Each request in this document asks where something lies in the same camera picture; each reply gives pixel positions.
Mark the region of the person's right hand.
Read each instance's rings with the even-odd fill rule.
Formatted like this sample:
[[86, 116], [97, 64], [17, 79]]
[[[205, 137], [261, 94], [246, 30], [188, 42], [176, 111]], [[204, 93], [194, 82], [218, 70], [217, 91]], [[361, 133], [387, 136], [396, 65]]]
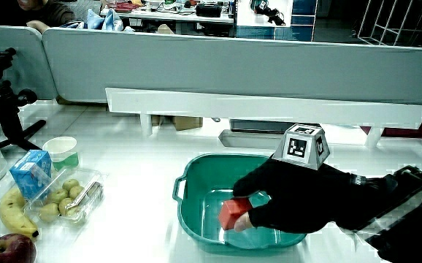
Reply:
[[321, 127], [294, 124], [277, 150], [233, 186], [235, 197], [266, 193], [270, 200], [243, 213], [236, 232], [266, 227], [290, 233], [311, 233], [337, 221], [360, 178], [325, 164], [329, 147]]

